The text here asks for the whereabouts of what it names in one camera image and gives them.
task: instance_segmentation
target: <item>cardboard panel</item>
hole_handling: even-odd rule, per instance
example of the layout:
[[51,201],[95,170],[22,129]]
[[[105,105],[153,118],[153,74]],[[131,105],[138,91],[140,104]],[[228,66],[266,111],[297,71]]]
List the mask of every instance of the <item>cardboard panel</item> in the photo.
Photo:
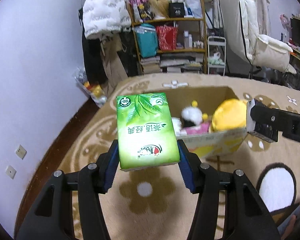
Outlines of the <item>cardboard panel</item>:
[[[198,107],[202,113],[207,113],[211,118],[224,100],[238,99],[233,90],[227,86],[181,87],[162,89],[155,92],[166,93],[171,116],[178,118],[181,116],[182,109],[191,106],[193,100],[198,102]],[[246,135],[245,128],[238,128],[209,134],[177,136],[177,139],[183,139],[190,151],[196,153],[199,157],[205,158],[236,151]]]

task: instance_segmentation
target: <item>fan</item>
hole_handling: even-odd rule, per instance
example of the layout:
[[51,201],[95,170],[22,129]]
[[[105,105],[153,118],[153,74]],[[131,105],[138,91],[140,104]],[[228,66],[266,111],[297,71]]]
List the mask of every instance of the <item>fan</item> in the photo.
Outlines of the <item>fan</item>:
[[289,33],[290,33],[290,20],[288,19],[288,17],[285,14],[280,15],[280,20],[281,20],[281,24],[282,27],[284,28],[284,32],[283,32],[283,42],[289,42]]

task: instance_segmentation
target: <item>flower pattern rug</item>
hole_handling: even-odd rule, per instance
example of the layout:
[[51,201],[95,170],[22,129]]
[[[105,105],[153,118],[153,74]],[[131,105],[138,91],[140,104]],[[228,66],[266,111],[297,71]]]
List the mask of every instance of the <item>flower pattern rug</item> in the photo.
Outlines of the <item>flower pattern rug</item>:
[[[195,87],[229,86],[240,99],[257,98],[269,107],[300,113],[300,91],[255,80],[186,73],[128,78],[119,83],[107,103],[85,127],[59,168],[65,173],[79,171],[108,151],[112,141],[117,138],[116,96],[159,90],[164,86],[173,87],[172,81]],[[286,167],[294,177],[294,180],[281,181],[282,187],[285,183],[293,183],[291,188],[295,191],[287,194],[291,199],[287,197],[282,205],[292,205],[300,200],[300,144],[283,138],[280,133],[278,143],[270,144],[248,135],[235,153],[206,160],[201,157],[201,160],[220,171],[242,169],[255,187],[259,185],[260,194],[262,192],[263,198],[267,198],[267,203],[276,203],[275,198],[282,197],[280,192],[270,192],[274,187],[264,191],[272,183],[268,178],[275,177],[273,172],[267,173],[273,168],[269,168],[269,165],[279,163],[277,170],[282,173]],[[120,171],[119,166],[112,188],[106,195],[100,195],[100,202],[112,240],[176,240],[187,238],[197,198],[185,188],[178,165],[131,172]],[[222,237],[224,205],[225,194],[221,191],[216,239]],[[76,192],[73,194],[73,217],[75,236],[83,239]]]

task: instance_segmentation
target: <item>green juice box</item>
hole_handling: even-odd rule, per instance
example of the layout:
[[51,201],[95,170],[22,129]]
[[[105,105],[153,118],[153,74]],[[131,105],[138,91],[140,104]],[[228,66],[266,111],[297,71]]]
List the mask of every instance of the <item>green juice box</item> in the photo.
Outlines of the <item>green juice box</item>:
[[118,96],[117,123],[122,170],[180,161],[165,93]]

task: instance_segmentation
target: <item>stuffed toy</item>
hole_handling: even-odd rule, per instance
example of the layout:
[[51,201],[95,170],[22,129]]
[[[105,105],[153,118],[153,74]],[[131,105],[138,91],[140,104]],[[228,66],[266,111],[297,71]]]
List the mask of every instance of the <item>stuffed toy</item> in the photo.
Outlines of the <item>stuffed toy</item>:
[[197,101],[192,101],[191,106],[181,111],[182,127],[198,126],[202,123],[202,112],[198,108]]
[[155,18],[169,18],[169,0],[149,0]]
[[246,126],[247,103],[239,99],[223,101],[212,116],[213,131],[225,131]]
[[211,122],[208,121],[208,115],[204,113],[202,115],[202,123],[197,126],[192,127],[186,127],[180,131],[180,135],[196,135],[196,134],[204,134],[204,133],[210,133],[211,129],[209,130],[211,126]]

